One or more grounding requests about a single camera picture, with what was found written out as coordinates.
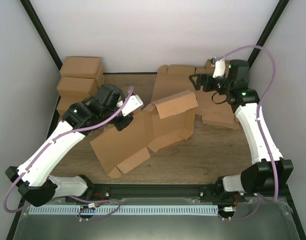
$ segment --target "flattened cardboard box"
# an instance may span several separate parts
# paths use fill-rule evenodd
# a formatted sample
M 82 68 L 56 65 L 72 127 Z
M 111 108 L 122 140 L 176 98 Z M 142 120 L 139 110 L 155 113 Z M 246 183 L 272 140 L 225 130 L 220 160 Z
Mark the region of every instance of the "flattened cardboard box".
M 91 146 L 109 177 L 119 178 L 122 173 L 128 173 L 150 157 L 142 112 L 135 114 L 133 121 L 120 132 L 114 126 L 105 129 L 91 141 Z
M 195 94 L 184 91 L 151 102 L 143 109 L 147 146 L 154 152 L 188 139 L 194 133 Z
M 97 93 L 97 84 L 93 78 L 64 76 L 57 86 L 57 91 L 60 96 L 87 98 Z
M 76 97 L 76 96 L 61 97 L 56 108 L 56 110 L 59 113 L 59 116 L 62 116 L 72 104 L 78 103 L 82 100 L 84 100 L 84 97 Z
M 100 57 L 68 56 L 60 70 L 62 77 L 96 79 L 101 67 Z
M 188 139 L 194 132 L 196 97 L 185 91 L 152 102 L 134 114 L 122 131 L 112 125 L 91 141 L 104 171 L 111 178 L 126 174 L 157 152 Z
M 228 74 L 229 63 L 226 63 L 225 75 Z M 155 80 L 152 101 L 182 92 L 184 90 L 193 91 L 196 95 L 198 108 L 197 115 L 202 115 L 203 123 L 238 129 L 239 124 L 235 121 L 234 114 L 228 103 L 215 104 L 211 97 L 214 92 L 196 91 L 188 76 L 200 73 L 212 73 L 214 68 L 210 61 L 207 61 L 205 67 L 196 67 L 190 65 L 163 65 L 159 68 Z M 214 101 L 222 101 L 225 96 L 216 95 Z

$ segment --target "robotic arm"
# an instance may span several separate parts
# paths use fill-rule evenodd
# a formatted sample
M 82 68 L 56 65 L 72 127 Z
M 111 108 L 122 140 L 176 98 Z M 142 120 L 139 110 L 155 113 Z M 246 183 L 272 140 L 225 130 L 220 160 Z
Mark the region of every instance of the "robotic arm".
M 63 196 L 82 196 L 88 199 L 93 195 L 93 184 L 85 176 L 55 177 L 49 175 L 65 154 L 78 142 L 84 139 L 92 130 L 74 132 L 62 136 L 54 142 L 54 138 L 73 129 L 94 126 L 107 120 L 125 101 L 123 92 L 111 84 L 102 85 L 97 94 L 82 102 L 74 103 L 64 113 L 57 128 L 38 151 L 19 167 L 11 166 L 6 170 L 7 177 L 14 182 L 21 174 L 17 183 L 18 191 L 23 198 L 38 207 L 52 198 Z M 123 130 L 133 120 L 132 111 L 140 108 L 143 102 L 137 95 L 130 96 L 121 112 L 109 123 L 114 124 L 118 131 Z M 32 160 L 42 151 L 36 162 L 27 171 Z
M 248 87 L 248 62 L 231 60 L 229 63 L 227 77 L 224 76 L 224 59 L 217 62 L 212 59 L 212 64 L 215 65 L 213 74 L 195 74 L 189 77 L 197 91 L 202 87 L 204 92 L 215 91 L 215 94 L 226 96 L 226 102 L 231 105 L 233 113 L 240 121 L 250 148 L 252 166 L 241 174 L 218 178 L 217 184 L 225 192 L 260 193 L 274 190 L 272 164 L 257 124 L 259 120 L 276 165 L 279 186 L 282 188 L 293 170 L 292 162 L 284 160 L 274 144 L 261 108 L 259 118 L 256 117 L 259 97 L 254 89 Z

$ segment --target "gray floor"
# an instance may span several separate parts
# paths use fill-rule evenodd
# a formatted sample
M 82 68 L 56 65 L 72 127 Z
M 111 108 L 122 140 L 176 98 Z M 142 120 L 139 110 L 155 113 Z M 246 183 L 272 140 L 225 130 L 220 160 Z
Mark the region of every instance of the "gray floor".
M 169 199 L 167 204 L 196 204 L 186 199 Z M 123 204 L 138 204 L 131 199 Z M 236 217 L 256 205 L 239 203 Z M 246 220 L 222 222 L 215 216 L 111 216 L 94 222 L 79 222 L 74 215 L 23 214 L 15 240 L 297 240 L 298 235 L 284 199 L 278 203 L 262 202 L 258 212 Z

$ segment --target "wooden surface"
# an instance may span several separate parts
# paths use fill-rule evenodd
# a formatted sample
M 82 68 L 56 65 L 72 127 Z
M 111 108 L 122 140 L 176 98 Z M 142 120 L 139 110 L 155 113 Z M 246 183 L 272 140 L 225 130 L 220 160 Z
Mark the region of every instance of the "wooden surface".
M 109 74 L 105 82 L 126 91 L 134 86 L 144 104 L 151 99 L 155 75 Z M 249 147 L 243 129 L 232 130 L 203 124 L 195 119 L 195 132 L 185 142 L 151 153 L 151 158 L 118 179 L 109 178 L 102 169 L 90 141 L 101 130 L 89 134 L 56 166 L 52 175 L 74 177 L 85 174 L 94 183 L 123 184 L 208 184 L 219 176 L 238 174 L 251 165 Z

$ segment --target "black metal frame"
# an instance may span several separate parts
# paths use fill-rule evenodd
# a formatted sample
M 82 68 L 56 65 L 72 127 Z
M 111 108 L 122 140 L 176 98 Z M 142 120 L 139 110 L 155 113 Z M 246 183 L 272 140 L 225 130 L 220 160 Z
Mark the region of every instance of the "black metal frame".
M 38 34 L 40 35 L 41 39 L 43 40 L 47 50 L 49 51 L 51 57 L 53 58 L 57 68 L 60 70 L 62 66 L 62 62 L 51 42 L 49 39 L 41 21 L 38 18 L 38 15 L 36 14 L 30 0 L 20 0 L 22 3 L 24 9 L 26 10 L 29 18 L 31 19 L 33 25 L 35 26 Z M 269 21 L 266 24 L 266 27 L 264 28 L 260 38 L 257 41 L 257 45 L 263 46 L 268 39 L 270 33 L 272 32 L 274 26 L 276 25 L 279 17 L 283 13 L 286 5 L 288 4 L 289 0 L 280 0 L 273 11 Z M 254 64 L 260 50 L 254 49 L 249 56 L 248 62 L 250 67 Z M 141 73 L 134 73 L 134 74 L 155 74 L 154 72 L 146 73 L 146 72 L 141 72 Z M 47 138 L 50 136 L 50 134 L 54 131 L 56 128 L 57 122 L 59 119 L 59 114 L 55 110 L 51 126 L 49 128 Z M 213 204 L 223 204 L 222 201 L 218 201 L 214 199 L 214 196 L 211 195 L 204 195 L 210 189 L 212 184 L 207 184 L 207 185 L 200 185 L 200 184 L 195 184 L 195 185 L 187 185 L 187 184 L 181 184 L 181 185 L 145 185 L 145 184 L 96 184 L 96 188 L 99 192 L 102 193 L 109 193 L 110 198 L 134 198 L 134 197 L 168 197 L 168 198 L 201 198 L 202 201 L 204 202 L 212 202 Z M 267 193 L 265 194 L 266 197 L 271 197 L 273 193 Z M 299 220 L 292 196 L 289 192 L 288 186 L 286 185 L 282 190 L 279 192 L 280 197 L 285 197 L 287 200 L 288 205 L 292 208 L 293 213 L 292 217 L 296 225 L 297 232 L 299 234 L 300 239 L 306 240 L 305 233 L 303 231 L 301 222 Z M 24 201 L 23 199 L 19 203 L 19 207 L 23 206 Z M 21 216 L 21 211 L 17 212 L 15 214 L 13 223 L 11 225 L 11 228 L 9 230 L 9 234 L 7 236 L 7 240 L 13 240 L 15 236 L 15 232 L 18 226 L 18 222 Z

